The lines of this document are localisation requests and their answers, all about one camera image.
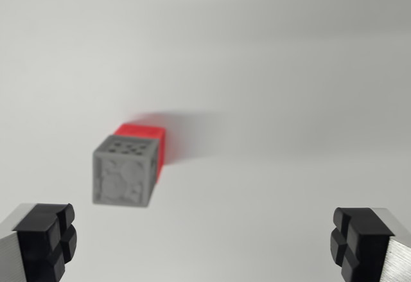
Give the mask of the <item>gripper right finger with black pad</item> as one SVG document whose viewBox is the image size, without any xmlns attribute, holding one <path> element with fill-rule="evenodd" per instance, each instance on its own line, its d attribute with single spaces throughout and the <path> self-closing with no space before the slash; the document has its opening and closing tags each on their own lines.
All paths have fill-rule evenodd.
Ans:
<svg viewBox="0 0 411 282">
<path fill-rule="evenodd" d="M 410 231 L 386 208 L 338 207 L 330 236 L 344 281 L 410 281 Z"/>
</svg>

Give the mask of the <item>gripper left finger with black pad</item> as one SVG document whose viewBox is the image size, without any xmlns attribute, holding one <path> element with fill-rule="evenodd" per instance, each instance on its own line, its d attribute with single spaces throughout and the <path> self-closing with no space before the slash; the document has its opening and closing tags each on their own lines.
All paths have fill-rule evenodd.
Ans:
<svg viewBox="0 0 411 282">
<path fill-rule="evenodd" d="M 1 281 L 60 281 L 75 254 L 72 204 L 18 205 L 1 222 Z"/>
</svg>

